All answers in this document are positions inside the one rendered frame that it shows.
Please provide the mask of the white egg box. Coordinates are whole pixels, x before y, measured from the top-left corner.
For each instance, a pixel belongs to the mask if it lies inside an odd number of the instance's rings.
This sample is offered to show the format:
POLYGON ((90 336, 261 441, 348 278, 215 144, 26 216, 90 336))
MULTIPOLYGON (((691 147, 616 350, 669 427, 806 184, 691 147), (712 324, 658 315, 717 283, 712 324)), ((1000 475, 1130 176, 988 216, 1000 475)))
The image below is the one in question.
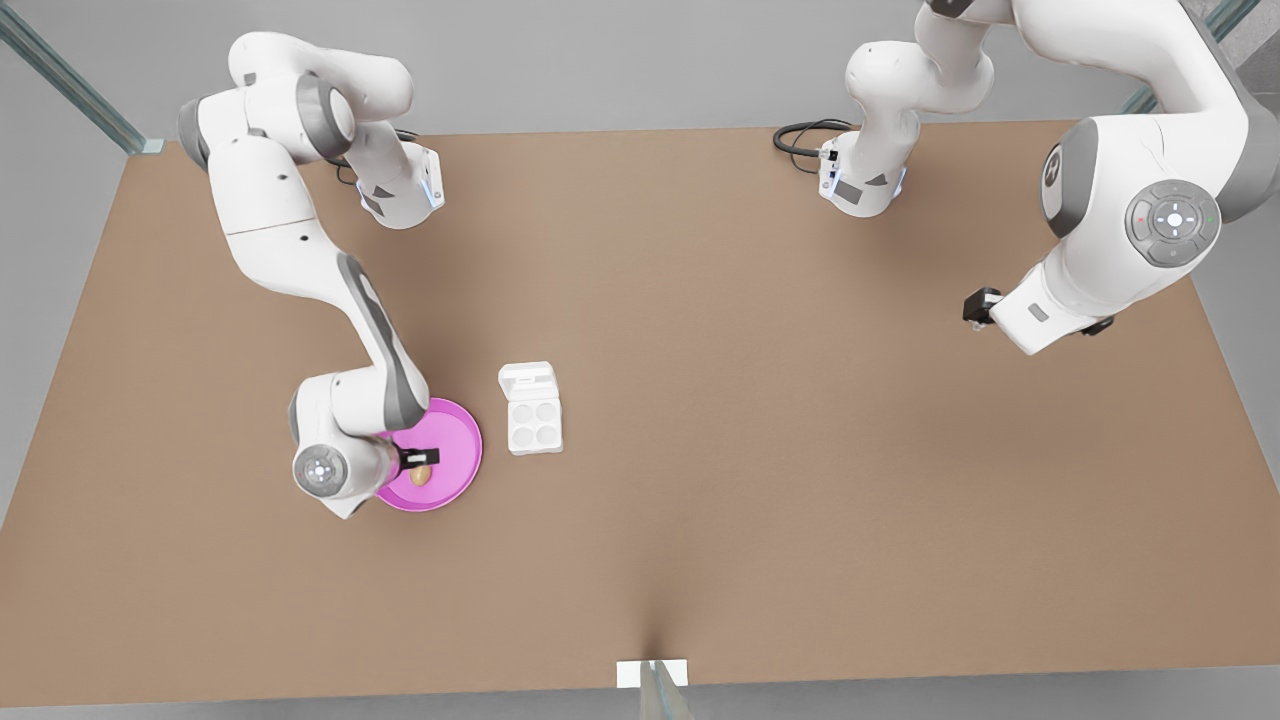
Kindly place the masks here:
POLYGON ((563 418, 549 363, 511 363, 498 373, 508 402, 507 447, 515 456, 563 451, 563 418))

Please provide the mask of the pink round plate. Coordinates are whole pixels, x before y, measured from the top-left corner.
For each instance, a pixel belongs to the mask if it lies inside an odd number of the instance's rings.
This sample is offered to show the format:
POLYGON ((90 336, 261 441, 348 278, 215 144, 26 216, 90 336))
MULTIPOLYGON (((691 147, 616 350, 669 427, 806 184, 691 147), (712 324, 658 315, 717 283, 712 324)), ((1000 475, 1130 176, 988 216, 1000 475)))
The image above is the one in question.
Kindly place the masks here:
POLYGON ((425 416, 412 428, 385 432, 402 448, 435 448, 439 462, 430 466, 422 486, 403 470, 378 491, 378 497, 393 509, 425 512, 460 497, 475 478, 483 460, 483 437, 471 414, 456 402, 433 397, 425 416))

